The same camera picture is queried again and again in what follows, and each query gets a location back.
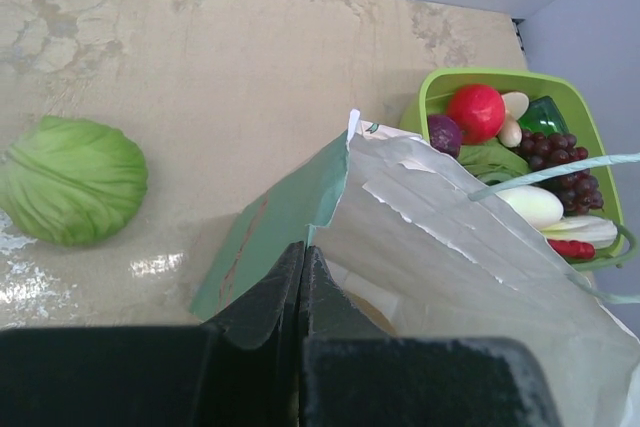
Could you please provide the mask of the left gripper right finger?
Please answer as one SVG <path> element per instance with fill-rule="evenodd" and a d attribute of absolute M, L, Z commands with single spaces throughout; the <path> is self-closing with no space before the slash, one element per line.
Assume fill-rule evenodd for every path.
<path fill-rule="evenodd" d="M 508 338 L 393 337 L 305 255 L 304 426 L 559 426 L 535 356 Z"/>

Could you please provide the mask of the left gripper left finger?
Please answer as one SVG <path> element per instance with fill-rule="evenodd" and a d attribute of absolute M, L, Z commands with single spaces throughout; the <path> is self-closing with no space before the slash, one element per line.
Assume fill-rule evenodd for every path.
<path fill-rule="evenodd" d="M 5 426 L 293 426 L 297 307 L 305 257 L 198 325 L 8 329 Z"/>

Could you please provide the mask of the green paper gift bag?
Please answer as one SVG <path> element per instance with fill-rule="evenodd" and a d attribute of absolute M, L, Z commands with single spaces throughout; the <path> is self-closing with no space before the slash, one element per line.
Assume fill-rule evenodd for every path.
<path fill-rule="evenodd" d="M 233 223 L 191 309 L 222 311 L 293 242 L 403 336 L 498 335 L 537 357 L 567 426 L 639 422 L 639 341 L 589 280 L 502 199 L 418 136 L 348 129 Z"/>

